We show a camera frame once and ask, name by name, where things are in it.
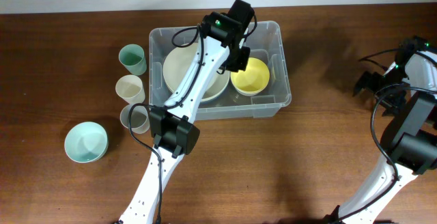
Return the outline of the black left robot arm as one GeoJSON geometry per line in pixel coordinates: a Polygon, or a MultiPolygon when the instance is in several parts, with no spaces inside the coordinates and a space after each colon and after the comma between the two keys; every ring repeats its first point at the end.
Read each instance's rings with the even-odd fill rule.
{"type": "Polygon", "coordinates": [[[160,223],[163,191],[174,169],[193,150],[200,131],[194,125],[197,110],[217,70],[244,70],[250,49],[248,26],[257,17],[248,12],[213,12],[197,25],[198,43],[193,60],[178,88],[157,107],[148,104],[153,144],[147,169],[119,223],[160,223]]]}

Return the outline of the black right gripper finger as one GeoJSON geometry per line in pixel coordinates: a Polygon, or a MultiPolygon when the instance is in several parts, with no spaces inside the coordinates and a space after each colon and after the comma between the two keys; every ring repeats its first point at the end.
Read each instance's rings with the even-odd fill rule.
{"type": "Polygon", "coordinates": [[[380,89],[374,93],[376,101],[374,111],[379,106],[384,108],[382,116],[397,116],[399,112],[406,106],[406,90],[404,89],[380,89]]]}
{"type": "Polygon", "coordinates": [[[353,96],[358,95],[363,89],[376,93],[382,86],[383,76],[377,72],[370,73],[365,71],[356,82],[353,89],[353,96]]]}

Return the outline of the yellow bowl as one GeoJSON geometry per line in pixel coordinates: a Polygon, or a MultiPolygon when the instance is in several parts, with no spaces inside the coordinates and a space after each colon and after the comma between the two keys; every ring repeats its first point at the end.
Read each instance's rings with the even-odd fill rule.
{"type": "Polygon", "coordinates": [[[232,72],[230,79],[235,89],[240,89],[244,92],[259,92],[268,86],[270,71],[262,60],[250,57],[246,70],[232,72]]]}

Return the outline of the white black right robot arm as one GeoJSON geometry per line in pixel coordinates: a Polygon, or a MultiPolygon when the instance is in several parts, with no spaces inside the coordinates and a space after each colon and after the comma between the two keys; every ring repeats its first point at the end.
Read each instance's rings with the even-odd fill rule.
{"type": "Polygon", "coordinates": [[[354,86],[366,89],[376,107],[392,116],[381,137],[370,131],[380,157],[357,192],[338,205],[325,223],[377,223],[378,215],[408,183],[436,169],[436,136],[422,129],[436,125],[436,47],[419,36],[405,39],[393,49],[395,60],[384,74],[364,72],[354,86]]]}

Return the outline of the mint green bowl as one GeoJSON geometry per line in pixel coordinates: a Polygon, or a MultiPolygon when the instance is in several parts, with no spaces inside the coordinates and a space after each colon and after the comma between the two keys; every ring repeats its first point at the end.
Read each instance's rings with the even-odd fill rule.
{"type": "Polygon", "coordinates": [[[109,147],[106,130],[95,122],[82,122],[66,135],[64,150],[76,163],[91,163],[102,158],[109,147]]]}

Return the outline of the white bowl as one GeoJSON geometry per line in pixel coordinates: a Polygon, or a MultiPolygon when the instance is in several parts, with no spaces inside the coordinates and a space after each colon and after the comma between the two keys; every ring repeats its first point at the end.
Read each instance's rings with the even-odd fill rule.
{"type": "Polygon", "coordinates": [[[244,92],[243,90],[237,89],[236,90],[239,94],[243,95],[243,96],[256,96],[258,94],[261,94],[263,92],[263,90],[259,91],[259,92],[244,92]]]}

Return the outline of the beige bowl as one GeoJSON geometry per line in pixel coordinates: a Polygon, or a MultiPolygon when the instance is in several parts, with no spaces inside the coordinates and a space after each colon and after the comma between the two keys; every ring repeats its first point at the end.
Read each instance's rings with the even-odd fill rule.
{"type": "MultiPolygon", "coordinates": [[[[193,43],[192,45],[186,48],[175,48],[173,49],[168,56],[164,60],[163,64],[163,77],[167,87],[171,92],[174,92],[176,88],[181,83],[185,74],[188,71],[188,68],[191,65],[193,57],[197,50],[197,43],[193,43]]],[[[224,74],[214,73],[213,78],[208,84],[207,90],[211,87],[211,85],[215,82],[215,80],[220,76],[228,76],[230,77],[229,71],[226,71],[224,74]]]]}
{"type": "Polygon", "coordinates": [[[229,83],[229,77],[228,76],[220,76],[218,77],[215,82],[211,85],[211,87],[206,90],[204,93],[201,102],[209,102],[211,100],[214,100],[215,98],[218,98],[226,89],[227,85],[229,83]]]}

